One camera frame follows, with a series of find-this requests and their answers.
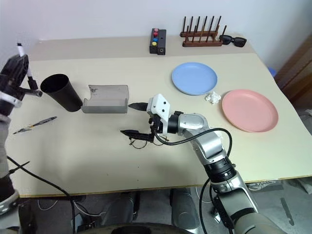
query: black cylindrical container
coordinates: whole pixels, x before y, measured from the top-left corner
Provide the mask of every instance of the black cylindrical container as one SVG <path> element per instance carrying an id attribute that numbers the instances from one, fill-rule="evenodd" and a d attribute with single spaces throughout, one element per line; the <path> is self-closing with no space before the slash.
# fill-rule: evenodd
<path id="1" fill-rule="evenodd" d="M 41 83 L 40 89 L 69 112 L 78 111 L 82 106 L 81 99 L 64 74 L 55 74 L 46 78 Z"/>

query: floor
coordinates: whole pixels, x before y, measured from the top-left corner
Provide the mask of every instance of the floor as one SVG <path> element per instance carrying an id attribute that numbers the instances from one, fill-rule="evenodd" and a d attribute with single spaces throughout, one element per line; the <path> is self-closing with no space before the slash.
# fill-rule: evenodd
<path id="1" fill-rule="evenodd" d="M 195 187 L 191 188 L 193 201 L 198 207 L 199 199 Z M 312 195 L 308 195 L 296 180 L 278 181 L 260 191 L 252 192 L 260 212 L 274 221 L 289 234 L 310 234 L 312 229 Z M 169 204 L 170 190 L 142 191 L 140 210 L 136 222 L 158 222 L 171 224 L 171 206 Z M 106 211 L 117 194 L 88 195 L 81 202 L 88 212 L 99 214 Z M 209 200 L 205 192 L 204 200 Z M 49 207 L 55 200 L 42 199 L 42 207 Z M 40 234 L 71 233 L 71 209 L 68 201 L 60 200 L 52 209 L 41 211 L 37 200 L 31 199 L 32 209 L 38 223 Z M 211 234 L 227 234 L 228 230 L 215 222 L 211 216 L 211 203 L 203 203 L 203 216 L 206 229 Z"/>

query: beige table surface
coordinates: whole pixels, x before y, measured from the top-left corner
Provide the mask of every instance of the beige table surface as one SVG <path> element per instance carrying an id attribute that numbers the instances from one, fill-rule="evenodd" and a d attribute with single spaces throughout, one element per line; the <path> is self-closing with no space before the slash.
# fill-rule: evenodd
<path id="1" fill-rule="evenodd" d="M 54 43 L 53 55 L 51 50 L 49 53 L 49 43 Z M 116 55 L 94 58 L 99 55 L 93 54 L 82 59 L 80 54 L 64 53 L 68 48 L 62 43 L 65 42 L 59 41 L 57 48 L 57 41 L 43 42 L 30 56 L 38 84 L 49 75 L 64 73 L 81 99 L 90 97 L 88 84 L 126 84 L 129 103 L 147 102 L 153 95 L 162 93 L 172 111 L 200 113 L 212 127 L 223 127 L 232 133 L 231 160 L 246 182 L 312 175 L 312 137 L 250 45 L 241 51 L 233 46 L 227 51 L 222 46 L 223 54 L 217 53 L 216 48 L 212 51 L 204 48 L 206 55 L 196 48 L 194 53 L 199 54 L 186 55 L 189 48 L 181 46 L 170 54 L 168 43 L 168 56 L 150 55 L 148 50 L 141 49 L 139 56 L 121 53 L 119 58 Z M 80 51 L 86 51 L 83 45 L 91 47 L 88 40 L 80 43 Z M 251 89 L 269 98 L 279 114 L 277 126 L 266 133 L 246 133 L 226 120 L 220 103 L 213 106 L 204 96 L 188 96 L 178 91 L 171 82 L 171 72 L 179 64 L 191 61 L 205 63 L 215 70 L 218 83 L 214 90 L 222 96 L 234 89 Z M 30 132 L 12 135 L 27 124 L 52 116 L 58 118 Z M 27 169 L 71 194 L 191 186 L 203 184 L 207 179 L 189 143 L 178 146 L 149 143 L 141 150 L 129 145 L 129 139 L 119 131 L 137 129 L 149 133 L 149 116 L 144 112 L 129 109 L 127 114 L 84 114 L 81 110 L 69 113 L 44 94 L 41 98 L 25 97 L 22 107 L 15 109 L 11 118 L 8 155 L 19 163 L 30 160 Z M 227 149 L 228 139 L 225 134 L 223 137 Z M 169 135 L 169 139 L 174 141 L 179 137 Z M 21 170 L 12 178 L 22 196 L 60 194 Z"/>

